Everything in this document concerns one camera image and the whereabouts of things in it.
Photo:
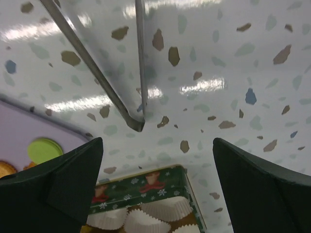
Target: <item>brown speckle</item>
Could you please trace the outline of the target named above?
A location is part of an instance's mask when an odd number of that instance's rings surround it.
[[[170,47],[169,50],[169,61],[173,67],[178,65],[180,61],[179,53],[178,53],[178,48],[177,47]]]
[[[115,166],[113,166],[113,167],[107,167],[107,168],[104,169],[104,173],[112,174],[112,173],[114,173],[116,170],[117,170],[117,168],[116,168]]]
[[[287,29],[290,32],[293,32],[293,27],[291,26],[291,24],[286,24],[285,29]]]
[[[180,149],[181,149],[182,152],[187,153],[189,151],[189,149],[190,149],[188,141],[181,141]]]
[[[46,24],[46,23],[48,23],[50,20],[48,19],[48,18],[46,18],[46,17],[43,17],[43,18],[41,18],[40,20],[39,20],[39,23],[41,23],[41,24]]]
[[[214,212],[221,212],[223,208],[218,208],[217,210],[214,210]]]
[[[110,105],[106,105],[100,109],[99,114],[102,116],[102,118],[107,118],[109,116],[109,112]]]
[[[218,193],[210,193],[210,195],[215,199],[218,200],[220,198],[220,195]]]
[[[270,152],[273,151],[274,148],[276,147],[277,144],[277,139],[273,140],[272,142],[270,142],[267,146],[265,146],[263,148],[263,152]]]
[[[45,114],[48,115],[49,117],[52,116],[52,110],[51,109],[45,110]]]
[[[162,118],[162,121],[157,125],[158,128],[161,128],[169,123],[170,119],[167,116]]]
[[[28,14],[30,13],[32,10],[34,9],[34,5],[31,4],[31,2],[26,2],[26,3],[23,3],[21,6],[20,6],[20,11],[24,14]]]
[[[239,110],[239,118],[243,118],[244,117],[244,112],[240,109]]]
[[[292,45],[287,45],[283,50],[281,50],[281,52],[279,52],[277,56],[273,59],[273,64],[283,64],[287,60],[288,55],[290,55],[291,53],[291,47]]]
[[[216,119],[215,116],[209,116],[209,117],[207,118],[207,120],[214,120],[214,119]]]
[[[161,51],[164,48],[162,31],[160,29],[158,29],[156,31],[156,33],[154,34],[154,39],[152,40],[152,45],[158,51]]]
[[[87,116],[91,118],[92,120],[96,121],[96,117],[94,116],[94,114],[88,113]]]
[[[282,111],[282,115],[284,115],[285,113],[287,113],[290,110],[290,106],[286,105]]]
[[[225,120],[222,123],[220,123],[220,125],[218,127],[220,129],[229,129],[229,128],[235,127],[235,124],[233,124],[231,121]]]
[[[59,0],[54,0],[55,4],[60,8],[60,2]]]
[[[246,30],[248,30],[250,27],[252,26],[251,23],[246,23],[245,25],[237,28],[237,32],[245,32]]]
[[[127,35],[128,29],[129,29],[128,26],[118,28],[118,29],[112,31],[111,37],[116,39],[116,40],[123,40],[125,38],[125,36]]]
[[[90,133],[86,133],[86,136],[87,136],[87,137],[93,137],[93,135],[90,134]]]
[[[193,75],[193,80],[198,80],[202,77],[202,72],[196,71]]]
[[[78,65],[81,62],[80,57],[76,55],[75,52],[72,51],[62,51],[62,61],[72,65],[73,67]]]

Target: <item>blue speckle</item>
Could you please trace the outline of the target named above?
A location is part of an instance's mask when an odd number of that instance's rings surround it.
[[[14,74],[16,73],[16,63],[13,62],[12,60],[7,60],[6,63],[5,63],[5,68],[6,68],[6,71],[9,73],[9,74]]]
[[[257,102],[255,93],[253,92],[252,88],[248,89],[246,93],[245,101],[246,103],[251,104],[251,105],[254,105]]]
[[[298,131],[295,131],[291,134],[291,138],[294,138],[296,136],[296,134],[298,133]]]
[[[141,110],[142,110],[142,104],[138,107],[136,111],[139,113]]]

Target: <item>snowflake pattern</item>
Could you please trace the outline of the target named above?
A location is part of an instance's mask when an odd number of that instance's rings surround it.
[[[137,178],[134,178],[134,179],[131,180],[131,183],[132,183],[132,184],[136,184],[137,182],[138,182],[138,179],[137,179]]]
[[[104,210],[106,207],[107,207],[107,203],[106,203],[106,202],[104,202],[104,203],[102,203],[102,204],[99,205],[99,208],[100,208],[101,210]]]
[[[124,199],[124,200],[130,200],[131,197],[132,197],[132,196],[128,194],[128,195],[125,195],[123,199]]]
[[[158,194],[159,194],[159,196],[165,196],[165,194],[166,194],[165,188],[158,191]]]

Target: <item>orange object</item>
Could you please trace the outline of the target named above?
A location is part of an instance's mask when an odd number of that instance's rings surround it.
[[[10,164],[4,161],[0,161],[0,178],[3,176],[11,175],[16,173],[17,170]]]

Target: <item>gray-green speckle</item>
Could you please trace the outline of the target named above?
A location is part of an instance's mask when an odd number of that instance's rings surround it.
[[[248,82],[248,85],[253,85],[253,81],[251,79],[251,77],[247,77],[247,82]]]
[[[76,75],[72,75],[72,76],[71,76],[71,81],[72,81],[74,84],[76,84],[77,86],[82,86],[82,84],[81,84],[79,78],[78,78]]]
[[[203,187],[207,187],[207,181],[205,179],[199,179],[198,183],[202,185]]]
[[[106,50],[99,49],[99,53],[103,56],[103,58],[108,59],[109,53]]]
[[[212,38],[213,38],[214,43],[218,42],[218,40],[219,40],[219,31],[218,30],[213,31]]]
[[[114,134],[116,134],[118,131],[118,127],[116,125],[107,125],[104,128],[104,134],[108,135],[108,136],[112,136]]]
[[[9,86],[15,86],[14,80],[6,71],[3,72],[3,78],[6,84],[8,84]]]
[[[254,130],[262,130],[262,125],[260,123],[260,116],[256,115],[254,118],[249,122],[249,125]]]
[[[133,156],[133,155],[127,155],[126,158],[127,158],[127,159],[135,159],[135,156]]]
[[[226,63],[223,62],[221,59],[217,58],[217,57],[212,57],[212,62],[215,66],[220,66],[220,67],[223,67],[225,68],[226,66]]]
[[[259,0],[250,0],[250,3],[253,5],[253,6],[257,6],[259,4]]]
[[[146,152],[144,150],[142,150],[139,154],[138,154],[138,158],[144,158],[146,156]]]
[[[163,95],[163,96],[161,96],[161,98],[159,99],[159,101],[160,101],[160,104],[161,104],[161,105],[165,105],[165,104],[167,104],[167,102],[169,101],[169,97],[168,97],[167,95]]]
[[[157,142],[157,144],[159,146],[167,145],[167,144],[170,144],[170,143],[173,143],[173,138],[172,137],[164,137],[164,138],[160,139]]]
[[[301,5],[302,5],[302,1],[295,1],[287,8],[287,10],[289,11],[289,10],[300,8]]]
[[[183,34],[187,27],[187,17],[184,15],[178,15],[178,32],[179,34]]]
[[[120,152],[120,150],[119,149],[114,149],[114,150],[111,150],[111,151],[109,151],[109,155],[115,155],[115,154],[117,154],[117,153],[119,153]]]
[[[62,86],[58,85],[57,83],[54,82],[49,82],[49,87],[52,91],[61,91],[63,90]]]
[[[156,71],[152,66],[145,66],[145,78],[154,79],[157,77]]]
[[[167,162],[171,160],[171,157],[167,153],[161,152],[160,154],[156,156],[156,159],[163,161],[163,162]]]
[[[37,56],[39,59],[47,59],[50,58],[50,53],[45,48],[40,45],[36,45],[34,42],[28,43],[31,51]]]
[[[293,126],[293,125],[295,125],[295,124],[298,124],[298,121],[287,122],[287,123],[285,124],[285,127],[291,127],[291,126]]]
[[[270,105],[268,105],[268,104],[266,104],[266,103],[263,103],[262,106],[263,106],[264,108],[267,108],[267,109],[270,108]]]
[[[293,88],[297,91],[300,87],[302,81],[302,76],[301,75],[297,75],[294,79],[293,79]]]
[[[126,52],[126,47],[125,47],[125,45],[118,45],[117,46],[117,50],[119,50],[120,52],[125,53]]]
[[[223,12],[221,11],[221,9],[218,9],[218,13],[217,13],[217,19],[221,20],[223,17]]]
[[[176,79],[175,76],[170,76],[170,77],[168,77],[168,80],[171,81],[171,82],[174,81],[175,79]]]
[[[238,106],[238,100],[233,100],[230,104],[230,107],[232,108],[233,111],[237,109]]]
[[[202,113],[207,113],[209,111],[209,107],[206,104],[200,103],[193,107],[193,110],[201,110]]]
[[[133,138],[133,137],[135,137],[136,135],[135,135],[134,133],[127,133],[125,136],[126,136],[126,137],[129,137],[129,138]]]
[[[241,139],[239,139],[238,141],[236,141],[236,142],[234,143],[234,145],[237,146],[237,147],[242,147],[242,146],[247,145],[248,142],[249,142],[249,141],[248,141],[246,138],[241,138]]]
[[[191,48],[189,57],[190,57],[190,60],[191,60],[192,62],[195,62],[195,61],[196,61],[196,52],[195,52],[194,47]]]
[[[19,99],[20,99],[20,98],[25,98],[25,97],[28,97],[28,94],[25,93],[25,92],[20,93],[20,94],[18,95],[18,98],[19,98]]]
[[[245,43],[235,52],[235,57],[245,56],[252,53],[255,50],[255,45],[252,43]]]
[[[199,143],[198,143],[198,150],[202,150],[202,149],[203,149],[202,142],[201,142],[201,141],[199,141]]]
[[[125,73],[125,65],[124,62],[121,62],[117,69],[118,75],[123,75]]]
[[[308,99],[300,99],[300,100],[299,100],[299,103],[300,103],[301,105],[311,104],[311,98],[308,98]]]
[[[275,86],[277,82],[278,82],[278,78],[272,79],[271,82],[269,82],[269,84],[266,86],[266,89]]]
[[[187,99],[188,100],[195,100],[195,98],[197,98],[198,97],[198,94],[189,94],[189,95],[187,95]]]
[[[266,22],[266,30],[271,31],[277,24],[277,20],[273,15],[269,15]]]
[[[311,25],[310,25],[310,24],[304,23],[304,24],[302,25],[302,34],[303,34],[303,35],[309,34],[310,30],[311,30]]]

